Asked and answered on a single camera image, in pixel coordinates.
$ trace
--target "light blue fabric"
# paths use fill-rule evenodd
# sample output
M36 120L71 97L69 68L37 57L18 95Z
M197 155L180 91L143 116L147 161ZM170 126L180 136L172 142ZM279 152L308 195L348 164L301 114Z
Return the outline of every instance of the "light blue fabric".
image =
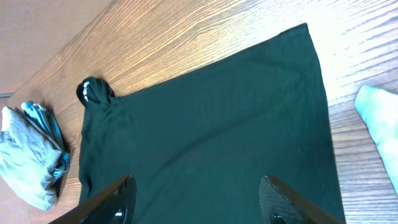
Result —
M398 194L398 95L362 86L355 108L368 126Z
M65 152L61 130L52 113L33 101L26 101L21 105L25 115L35 122L42 130L54 139L62 149L58 164L54 169L54 181L59 179L69 169L70 154Z

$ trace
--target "dark green fabric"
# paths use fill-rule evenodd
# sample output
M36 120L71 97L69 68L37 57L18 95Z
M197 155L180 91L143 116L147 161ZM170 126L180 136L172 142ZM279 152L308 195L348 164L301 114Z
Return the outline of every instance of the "dark green fabric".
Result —
M276 175L344 220L306 24L128 96L93 77L77 94L80 203L132 174L133 223L262 223L260 180Z

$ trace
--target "blue fabric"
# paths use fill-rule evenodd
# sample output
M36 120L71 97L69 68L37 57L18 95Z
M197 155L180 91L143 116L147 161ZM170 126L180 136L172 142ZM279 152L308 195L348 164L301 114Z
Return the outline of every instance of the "blue fabric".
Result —
M59 179L62 174L69 169L70 154L65 152L62 133L58 126L57 120L55 120L55 117L52 113L33 101L26 101L21 107L24 110L25 115L35 122L39 127L41 127L46 134L51 136L62 149L63 152L58 159L58 164L53 173L55 180Z

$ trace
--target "dark garment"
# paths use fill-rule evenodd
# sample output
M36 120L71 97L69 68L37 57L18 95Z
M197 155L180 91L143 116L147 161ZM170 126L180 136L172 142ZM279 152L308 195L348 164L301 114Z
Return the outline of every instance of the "dark garment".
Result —
M319 61L302 24L128 96L89 77L80 203L132 174L133 223L262 223L275 175L344 220Z

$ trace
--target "teal fabric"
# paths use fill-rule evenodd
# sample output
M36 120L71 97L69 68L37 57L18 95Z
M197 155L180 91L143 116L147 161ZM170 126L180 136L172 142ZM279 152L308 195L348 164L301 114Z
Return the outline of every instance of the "teal fabric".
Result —
M263 223L275 175L344 220L319 61L307 25L115 97L84 80L80 203L132 174L133 223Z
M33 101L26 101L22 104L25 116L35 122L46 134L48 134L62 149L58 164L54 169L54 181L59 179L69 169L70 154L65 151L61 130L57 120L52 113Z

